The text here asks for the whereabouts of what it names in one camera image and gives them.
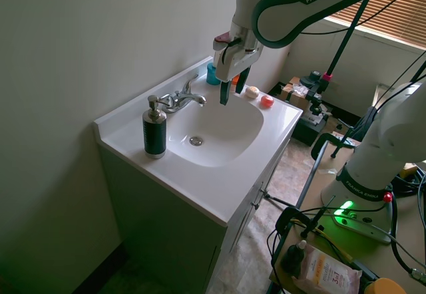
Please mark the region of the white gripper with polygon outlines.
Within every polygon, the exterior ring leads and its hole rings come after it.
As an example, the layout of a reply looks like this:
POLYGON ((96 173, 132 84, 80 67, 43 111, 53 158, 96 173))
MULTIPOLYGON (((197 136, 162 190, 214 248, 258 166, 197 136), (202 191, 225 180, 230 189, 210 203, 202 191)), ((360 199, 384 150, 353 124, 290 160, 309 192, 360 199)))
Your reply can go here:
POLYGON ((219 53, 216 78, 221 80, 220 104, 226 106, 232 79, 238 75, 236 93, 241 93, 250 73, 250 67, 260 58, 263 45, 250 29, 232 27, 230 31, 214 38, 213 49, 219 53))

